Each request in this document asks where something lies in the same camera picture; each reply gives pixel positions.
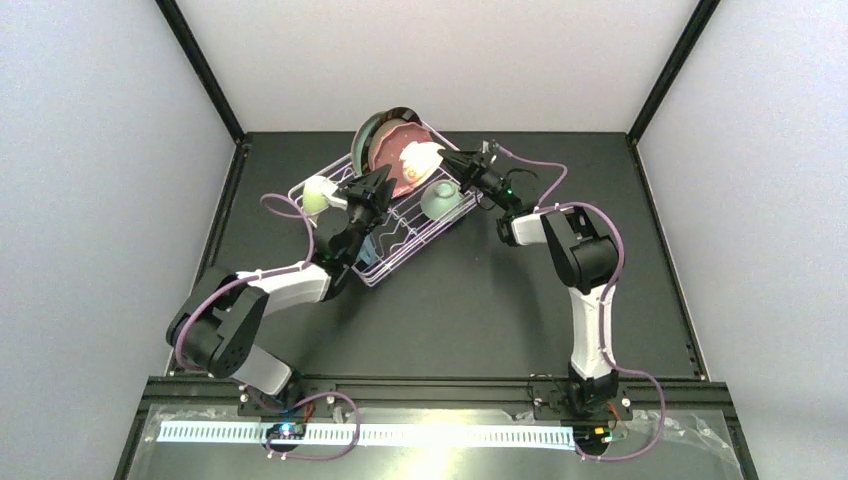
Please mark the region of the white wire dish rack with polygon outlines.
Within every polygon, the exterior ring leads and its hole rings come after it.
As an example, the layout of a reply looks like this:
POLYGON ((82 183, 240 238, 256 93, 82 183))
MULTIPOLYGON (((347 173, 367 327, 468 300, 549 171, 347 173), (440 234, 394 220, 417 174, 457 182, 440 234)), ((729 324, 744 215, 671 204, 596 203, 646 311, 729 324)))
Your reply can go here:
MULTIPOLYGON (((442 144, 444 148, 455 147, 453 143, 429 125, 423 123, 423 127, 427 128, 432 138, 442 144)), ((339 188, 338 195, 340 197, 342 197, 340 192, 342 183, 358 177, 354 174, 351 166, 350 152, 325 166, 312 176, 315 175, 324 176, 336 183, 339 188)), ((301 209, 303 186, 307 179, 296 184, 287 193, 287 197, 294 200, 301 209)), ((428 219, 421 210, 421 196, 430 184, 443 179, 451 180, 457 184, 456 180, 439 165, 436 172, 422 186, 408 195, 396 199, 392 198, 383 223, 375 227, 369 234, 373 236, 378 260, 368 267, 362 263, 358 263, 356 260, 352 267, 353 272, 367 286, 373 287, 383 281, 427 244, 433 242, 453 224, 478 207, 481 195, 468 190, 466 193, 461 193, 463 197, 461 203, 450 212, 447 212, 438 220, 428 219)), ((310 220, 316 223, 318 220, 327 217, 331 209, 324 210, 317 218, 310 218, 310 220)))

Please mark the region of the mint green brown bowl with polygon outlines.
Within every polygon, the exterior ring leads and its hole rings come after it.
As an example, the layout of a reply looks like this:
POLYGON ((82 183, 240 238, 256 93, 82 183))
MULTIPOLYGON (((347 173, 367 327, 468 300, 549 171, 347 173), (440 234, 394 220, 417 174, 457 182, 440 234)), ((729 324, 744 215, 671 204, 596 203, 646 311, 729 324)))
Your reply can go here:
POLYGON ((451 180, 438 180, 430 184, 420 199, 422 213, 430 220, 438 220, 462 201, 459 185, 451 180))

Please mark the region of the green ceramic mug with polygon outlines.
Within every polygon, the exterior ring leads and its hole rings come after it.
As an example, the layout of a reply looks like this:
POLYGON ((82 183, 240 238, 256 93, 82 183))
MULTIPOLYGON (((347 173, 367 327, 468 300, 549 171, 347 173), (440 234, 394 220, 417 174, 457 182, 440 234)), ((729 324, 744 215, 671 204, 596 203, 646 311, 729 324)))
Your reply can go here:
POLYGON ((319 175, 309 177, 303 186, 302 210, 310 218, 317 218, 328 208, 345 208, 346 200, 338 192, 338 185, 332 180, 319 175))

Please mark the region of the pink polka dot plate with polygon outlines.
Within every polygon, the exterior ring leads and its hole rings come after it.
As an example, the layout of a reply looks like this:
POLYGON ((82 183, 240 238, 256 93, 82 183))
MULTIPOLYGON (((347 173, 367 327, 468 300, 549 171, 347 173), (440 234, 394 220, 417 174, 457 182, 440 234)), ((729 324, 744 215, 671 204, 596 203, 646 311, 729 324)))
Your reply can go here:
POLYGON ((380 145, 376 159, 371 163, 372 170, 376 170, 383 165, 389 165, 391 167, 391 176, 397 179, 392 196, 393 199, 412 193, 415 189, 422 186, 437 170, 419 185, 409 184, 403 178, 399 156, 401 151, 411 142, 438 143, 432 138, 430 131, 423 126, 420 127, 411 123, 399 125, 388 132, 380 145))

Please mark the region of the blue ceramic mug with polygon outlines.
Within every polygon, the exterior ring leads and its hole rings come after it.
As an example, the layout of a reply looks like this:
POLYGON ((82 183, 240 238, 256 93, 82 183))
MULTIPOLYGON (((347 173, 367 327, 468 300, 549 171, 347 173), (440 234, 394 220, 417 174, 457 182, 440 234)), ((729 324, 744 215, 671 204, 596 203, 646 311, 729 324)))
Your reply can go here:
POLYGON ((368 235, 362 243, 357 256, 357 262, 366 267, 373 265, 378 260, 376 246, 372 235, 368 235))

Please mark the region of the mint green flower plate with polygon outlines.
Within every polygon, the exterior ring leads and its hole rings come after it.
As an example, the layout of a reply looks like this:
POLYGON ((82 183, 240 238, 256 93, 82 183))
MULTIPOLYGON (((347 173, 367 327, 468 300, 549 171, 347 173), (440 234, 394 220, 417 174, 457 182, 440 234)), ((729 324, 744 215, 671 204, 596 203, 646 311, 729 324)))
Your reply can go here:
POLYGON ((362 176, 367 170, 370 137, 379 127, 382 115, 383 112, 376 112, 371 115, 354 134, 350 161, 356 176, 362 176))

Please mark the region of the white orange patterned bowl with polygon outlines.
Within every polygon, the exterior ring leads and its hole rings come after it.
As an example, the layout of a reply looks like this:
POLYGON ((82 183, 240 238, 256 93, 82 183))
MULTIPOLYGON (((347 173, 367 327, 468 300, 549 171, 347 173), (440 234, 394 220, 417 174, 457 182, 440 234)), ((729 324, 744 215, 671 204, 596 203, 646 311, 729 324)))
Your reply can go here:
POLYGON ((413 185, 425 181, 442 161, 443 146, 435 142, 411 142, 400 153, 403 178, 413 185))

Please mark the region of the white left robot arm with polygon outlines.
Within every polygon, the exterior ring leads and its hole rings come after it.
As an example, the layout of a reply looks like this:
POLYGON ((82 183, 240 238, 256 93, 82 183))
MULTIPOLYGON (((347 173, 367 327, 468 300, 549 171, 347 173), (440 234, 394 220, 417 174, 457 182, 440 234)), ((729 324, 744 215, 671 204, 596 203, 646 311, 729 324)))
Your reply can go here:
POLYGON ((166 331, 178 365, 237 381, 268 410, 292 408, 301 392, 299 375, 256 344, 259 328, 268 316, 340 293, 366 240, 384 223, 395 184, 384 166, 344 184, 340 206, 316 222, 298 208, 309 239, 302 261, 242 272, 209 268, 166 331))

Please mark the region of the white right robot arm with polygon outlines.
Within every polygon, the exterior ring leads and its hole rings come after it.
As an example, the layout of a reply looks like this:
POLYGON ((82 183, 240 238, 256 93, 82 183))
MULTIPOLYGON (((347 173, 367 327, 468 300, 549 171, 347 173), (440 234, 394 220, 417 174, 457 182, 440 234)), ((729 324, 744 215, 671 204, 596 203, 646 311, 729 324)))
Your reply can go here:
POLYGON ((437 153, 461 192, 476 191, 503 211, 496 221, 503 243, 547 246, 572 307, 573 348, 563 402, 578 418, 601 411, 618 392, 611 304, 624 265, 620 235, 614 229, 608 235, 597 231, 587 214, 592 205, 543 208, 539 197, 522 196, 509 175, 494 168, 494 152, 440 148, 437 153))

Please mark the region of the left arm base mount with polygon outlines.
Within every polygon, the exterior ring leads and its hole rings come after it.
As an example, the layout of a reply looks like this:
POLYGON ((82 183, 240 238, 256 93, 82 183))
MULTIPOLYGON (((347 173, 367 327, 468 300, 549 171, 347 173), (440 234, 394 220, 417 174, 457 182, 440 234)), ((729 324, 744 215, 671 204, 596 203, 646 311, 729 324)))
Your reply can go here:
POLYGON ((274 417, 278 421, 265 430, 263 443, 268 458, 285 460, 303 460, 326 462, 339 459, 348 454, 358 443, 360 436, 360 413, 353 400, 338 391, 317 392, 309 396, 303 394, 303 389, 298 383, 294 387, 284 386, 281 393, 270 395, 262 392, 257 387, 241 385, 241 404, 238 413, 243 416, 274 417), (297 453, 295 445, 277 448, 274 440, 303 440, 308 429, 311 414, 317 409, 319 399, 343 400, 347 402, 354 413, 354 433, 352 439, 338 452, 327 455, 306 455, 297 453))

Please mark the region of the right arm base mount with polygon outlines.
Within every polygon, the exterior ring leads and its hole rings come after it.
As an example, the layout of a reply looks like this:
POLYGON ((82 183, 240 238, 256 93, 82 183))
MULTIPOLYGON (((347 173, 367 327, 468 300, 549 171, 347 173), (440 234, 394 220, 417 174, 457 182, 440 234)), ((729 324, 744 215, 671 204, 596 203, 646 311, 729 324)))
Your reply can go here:
POLYGON ((603 456, 630 434, 627 422, 632 417, 615 406, 620 399, 616 372, 599 379, 532 374, 525 389, 533 418, 557 420, 570 427, 576 446, 588 455, 603 456))

